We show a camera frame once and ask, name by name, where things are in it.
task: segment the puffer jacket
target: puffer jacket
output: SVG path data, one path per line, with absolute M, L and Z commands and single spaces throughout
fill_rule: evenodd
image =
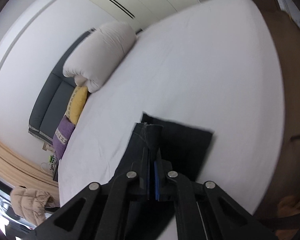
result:
M 23 217 L 30 223 L 38 226 L 46 220 L 45 206 L 51 205 L 53 198 L 49 192 L 33 189 L 16 187 L 10 193 L 10 201 L 14 212 Z

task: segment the gray headboard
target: gray headboard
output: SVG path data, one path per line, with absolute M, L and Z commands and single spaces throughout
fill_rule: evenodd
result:
M 65 52 L 50 73 L 32 109 L 29 133 L 52 145 L 53 135 L 64 116 L 69 99 L 76 87 L 73 78 L 62 74 L 63 65 L 74 49 L 95 29 L 82 34 Z

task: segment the dark jeans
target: dark jeans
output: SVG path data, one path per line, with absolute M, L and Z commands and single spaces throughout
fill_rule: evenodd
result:
M 174 171 L 195 180 L 202 166 L 212 133 L 181 124 L 162 121 L 143 114 L 131 135 L 128 147 L 111 180 L 130 171 L 141 161 L 143 149 L 155 156 L 160 148 L 163 160 L 170 161 Z M 156 239 L 174 215 L 173 202 L 131 202 L 126 239 Z

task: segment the white bed sheet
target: white bed sheet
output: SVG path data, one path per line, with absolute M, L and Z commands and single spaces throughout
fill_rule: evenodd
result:
M 211 0 L 141 33 L 84 107 L 59 163 L 61 204 L 90 182 L 111 179 L 143 111 L 212 129 L 197 181 L 216 182 L 253 213 L 273 175 L 284 123 L 281 69 L 256 5 Z M 164 239 L 175 238 L 173 223 Z

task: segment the folded cloth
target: folded cloth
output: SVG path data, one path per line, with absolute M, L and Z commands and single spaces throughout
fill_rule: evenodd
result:
M 141 161 L 144 147 L 152 153 L 160 148 L 162 159 L 170 161 L 174 171 L 195 180 L 211 138 L 212 133 L 209 131 L 143 114 L 142 123 L 135 125 L 127 149 L 110 182 L 118 175 L 130 171 L 133 162 Z M 173 215 L 173 202 L 131 202 L 125 239 L 155 240 Z
M 63 75 L 73 77 L 77 86 L 90 93 L 100 89 L 136 41 L 127 23 L 110 22 L 100 26 L 72 52 L 63 66 Z

